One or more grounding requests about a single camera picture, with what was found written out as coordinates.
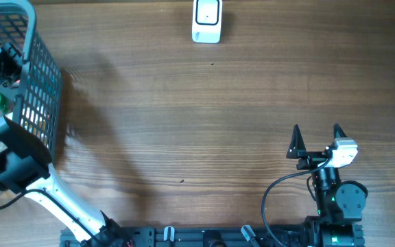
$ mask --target wooden table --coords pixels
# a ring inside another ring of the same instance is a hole
[[[366,246],[395,246],[395,3],[227,1],[217,45],[191,40],[192,7],[36,6],[65,78],[63,179],[123,226],[261,226],[265,188],[296,171],[294,124],[323,150],[337,122],[360,151],[341,177],[370,190]],[[273,190],[271,223],[316,214],[305,179]],[[0,246],[56,246],[63,228],[22,199]]]

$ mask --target basket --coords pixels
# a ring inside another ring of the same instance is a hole
[[[54,157],[62,74],[36,30],[36,13],[27,0],[0,0],[0,41],[22,52],[22,74],[12,120],[36,135]]]

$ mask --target cable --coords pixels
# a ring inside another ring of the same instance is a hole
[[[68,210],[66,208],[64,208],[56,199],[54,199],[52,196],[50,196],[45,190],[41,190],[41,189],[29,189],[27,191],[23,191],[21,192],[19,195],[17,195],[15,198],[11,199],[11,201],[7,202],[6,204],[0,206],[0,210],[8,208],[9,206],[11,206],[12,204],[14,204],[17,200],[21,199],[22,197],[24,197],[25,195],[27,195],[28,193],[31,192],[36,192],[36,193],[41,193],[42,195],[44,195],[46,198],[48,198],[50,201],[52,201],[60,210],[62,210],[68,217],[70,217],[77,225],[80,226],[81,229],[83,229],[83,231],[85,231],[86,233],[88,233],[88,235],[94,239],[94,241],[96,241],[98,244],[100,244],[101,246],[106,246],[106,244],[102,243],[100,241],[100,239],[96,238],[96,236],[94,236],[94,234],[92,234],[80,221],[78,218],[74,217],[74,215],[72,215],[71,213],[68,212]]]
[[[277,239],[277,237],[274,235],[274,233],[272,232],[271,228],[269,227],[269,224],[267,223],[266,220],[266,215],[265,215],[265,203],[266,203],[266,197],[269,193],[269,191],[271,191],[271,189],[277,185],[279,182],[284,181],[288,178],[293,178],[296,176],[301,176],[301,175],[305,175],[305,174],[309,174],[309,173],[313,173],[316,172],[324,167],[326,167],[326,165],[328,164],[328,162],[330,162],[330,159],[328,159],[327,161],[325,161],[322,165],[320,165],[319,167],[316,167],[315,169],[309,170],[309,171],[304,171],[304,172],[298,172],[295,174],[290,174],[287,176],[284,176],[282,178],[279,178],[278,180],[274,181],[265,191],[265,194],[263,195],[263,199],[261,201],[261,217],[263,219],[263,223],[265,224],[265,227],[267,229],[267,232],[271,235],[271,237],[278,243],[280,244],[282,247],[287,247],[286,245],[284,245],[283,243],[280,242],[280,240]]]
[[[314,201],[316,201],[315,195],[313,195],[312,190],[310,189],[310,184],[309,184],[309,180],[312,178],[312,176],[308,177],[306,180],[306,185],[307,185],[307,189],[309,190],[310,195],[312,196],[312,199]]]

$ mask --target wooden tabletop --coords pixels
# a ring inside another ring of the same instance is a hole
[[[262,226],[266,187],[296,171],[294,124],[316,151],[339,123],[359,144],[342,180],[370,190],[366,246],[395,246],[394,1],[226,1],[216,45],[192,41],[192,8],[36,6],[64,74],[61,177],[122,226]],[[273,189],[270,223],[317,214],[306,178]],[[57,246],[64,228],[22,199],[0,246]]]

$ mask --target green object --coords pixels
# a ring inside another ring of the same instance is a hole
[[[3,114],[6,114],[9,109],[10,102],[9,100],[0,93],[0,109],[3,112]]]

